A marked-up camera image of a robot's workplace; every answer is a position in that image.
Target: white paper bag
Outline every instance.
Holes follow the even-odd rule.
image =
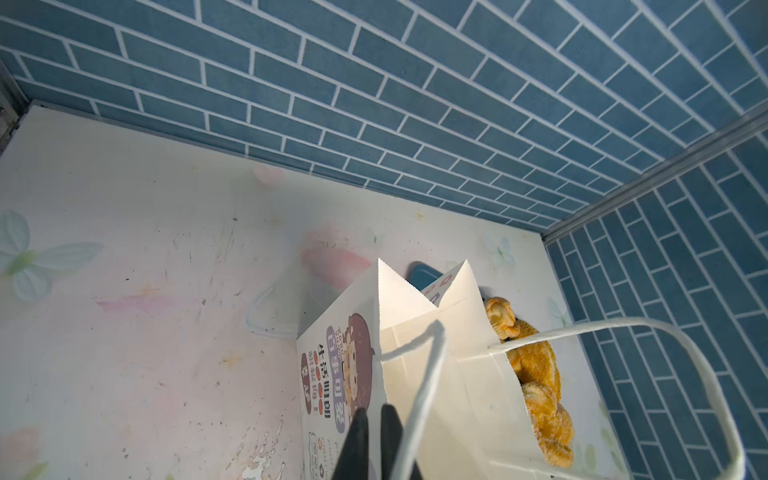
[[[359,407],[367,408],[369,417],[369,477],[381,478],[381,406],[392,403],[405,421],[429,349],[384,367],[379,359],[382,351],[407,343],[436,319],[447,329],[449,352],[419,450],[425,478],[491,478],[486,449],[504,455],[514,447],[515,455],[543,461],[506,355],[497,356],[501,364],[490,356],[457,360],[498,343],[469,264],[457,266],[422,294],[379,260],[297,340],[308,479],[324,480],[333,473]],[[491,397],[499,399],[495,405],[486,402]],[[476,409],[489,413],[478,416]],[[517,432],[510,434],[510,428]]]

